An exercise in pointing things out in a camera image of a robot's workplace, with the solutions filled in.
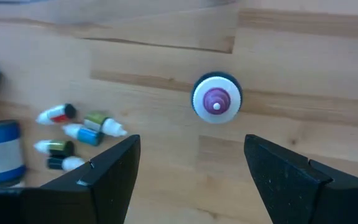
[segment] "white dropper tip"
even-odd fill
[[[126,134],[128,134],[128,132],[122,128],[122,124],[118,123],[117,121],[113,120],[112,118],[108,118],[103,123],[102,132],[104,134],[108,134],[108,135],[114,136],[114,137],[125,136]]]
[[[66,124],[62,126],[65,134],[68,136],[77,139],[78,131],[83,127],[82,124]]]
[[[34,144],[35,150],[44,153],[49,154],[48,144],[50,143],[50,140],[41,140]]]
[[[76,156],[70,156],[63,160],[62,168],[64,171],[71,171],[84,164],[85,161]]]
[[[40,113],[35,121],[37,123],[43,124],[43,125],[54,124],[54,122],[51,119],[49,119],[49,117],[48,117],[48,111],[44,111],[44,112]]]
[[[214,103],[213,108],[214,110],[219,110],[221,109],[221,105],[219,103]]]

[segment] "purple cap top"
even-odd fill
[[[222,88],[212,88],[204,95],[204,108],[211,114],[223,114],[230,107],[230,95]]]

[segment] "green label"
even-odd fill
[[[49,150],[63,151],[65,149],[66,141],[53,140],[49,143]]]
[[[106,115],[96,111],[90,112],[85,116],[85,119],[92,121],[98,125],[102,125],[104,120],[107,118],[108,117]]]

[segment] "bottle cap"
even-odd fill
[[[75,145],[72,141],[60,141],[60,142],[64,142],[64,146],[63,146],[63,154],[64,156],[72,156],[74,155],[74,151],[75,151]],[[50,152],[52,154],[56,153],[57,150],[55,150],[53,147],[50,149]]]
[[[66,103],[65,104],[66,117],[69,119],[73,119],[75,118],[76,114],[77,114],[77,110],[75,109],[75,107],[71,103]]]
[[[222,88],[212,88],[204,95],[204,107],[211,114],[223,114],[230,107],[230,95]]]
[[[102,132],[114,137],[125,136],[128,134],[128,132],[122,128],[122,124],[118,123],[112,118],[108,118],[104,121]]]

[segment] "red label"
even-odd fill
[[[67,118],[67,116],[65,114],[54,117],[54,118],[50,118],[53,122],[55,123],[60,123],[60,122],[64,122],[64,121],[68,121],[69,118]]]

